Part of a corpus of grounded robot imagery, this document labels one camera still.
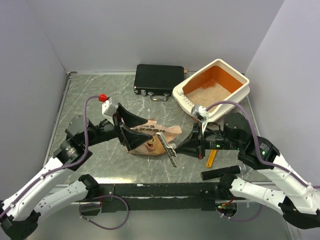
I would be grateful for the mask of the yellow plastic litter scoop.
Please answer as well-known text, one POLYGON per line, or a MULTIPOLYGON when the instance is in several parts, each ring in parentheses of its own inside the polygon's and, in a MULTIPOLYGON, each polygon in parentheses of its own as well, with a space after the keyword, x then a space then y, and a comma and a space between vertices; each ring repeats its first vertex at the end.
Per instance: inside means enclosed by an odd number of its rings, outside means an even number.
POLYGON ((217 154, 217 150, 213 149, 211 152, 210 152, 210 155, 208 157, 208 160, 206 162, 206 167, 207 168, 211 168, 213 166, 213 162, 215 160, 215 156, 217 154))

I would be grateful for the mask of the pink cat litter bag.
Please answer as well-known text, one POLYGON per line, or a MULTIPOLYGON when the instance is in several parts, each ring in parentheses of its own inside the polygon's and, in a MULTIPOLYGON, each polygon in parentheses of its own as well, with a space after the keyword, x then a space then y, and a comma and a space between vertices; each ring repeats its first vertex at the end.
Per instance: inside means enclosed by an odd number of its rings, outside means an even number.
POLYGON ((166 127, 165 125, 158 124, 157 121, 153 118, 149 119, 145 124, 131 127, 130 129, 139 133, 149 134, 152 136, 151 140, 145 141, 142 145, 129 151, 130 154, 134 155, 162 155, 165 153, 165 149, 161 144, 156 133, 162 132, 168 143, 172 142, 182 133, 182 129, 180 126, 175 125, 171 127, 166 127))

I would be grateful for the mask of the beige bag sealing clip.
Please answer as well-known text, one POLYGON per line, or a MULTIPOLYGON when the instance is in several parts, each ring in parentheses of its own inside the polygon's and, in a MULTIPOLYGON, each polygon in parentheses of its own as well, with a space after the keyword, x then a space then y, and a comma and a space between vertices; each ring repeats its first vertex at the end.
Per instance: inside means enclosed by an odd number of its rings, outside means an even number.
POLYGON ((163 132, 157 132, 156 135, 160 143, 162 144, 168 158, 170 159, 171 164, 173 165, 174 168, 177 168, 178 167, 178 164, 176 161, 177 153, 175 151, 176 145, 174 143, 172 144, 168 143, 163 132))

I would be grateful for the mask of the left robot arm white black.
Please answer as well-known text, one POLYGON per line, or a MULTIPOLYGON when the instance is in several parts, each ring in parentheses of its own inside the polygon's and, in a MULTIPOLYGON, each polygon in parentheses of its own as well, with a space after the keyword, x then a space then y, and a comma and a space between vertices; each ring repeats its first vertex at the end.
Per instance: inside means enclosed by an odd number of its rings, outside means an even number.
POLYGON ((0 203, 0 226, 10 239, 24 240, 45 217, 73 202, 98 197, 100 185, 90 174, 81 175, 66 188, 48 195, 92 156, 90 146, 117 138, 131 151, 152 139, 149 134, 133 130, 148 120, 127 111, 120 103, 103 103, 102 113, 105 119, 97 125, 84 115, 72 118, 65 129, 65 141, 46 165, 22 189, 0 203))

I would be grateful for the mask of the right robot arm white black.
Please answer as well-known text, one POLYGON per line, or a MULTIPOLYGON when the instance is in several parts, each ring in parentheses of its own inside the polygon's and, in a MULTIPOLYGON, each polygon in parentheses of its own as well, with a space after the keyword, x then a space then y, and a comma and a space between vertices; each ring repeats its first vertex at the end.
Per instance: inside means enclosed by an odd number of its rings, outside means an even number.
POLYGON ((254 201, 282 215, 299 229, 320 226, 320 192, 301 179, 280 151, 266 138, 257 136, 248 120, 239 112, 224 117, 223 129, 202 130, 193 125, 189 136, 175 152, 201 159, 207 150, 237 151, 237 158, 246 166, 271 180, 279 189, 269 189, 225 173, 219 180, 218 193, 254 201))

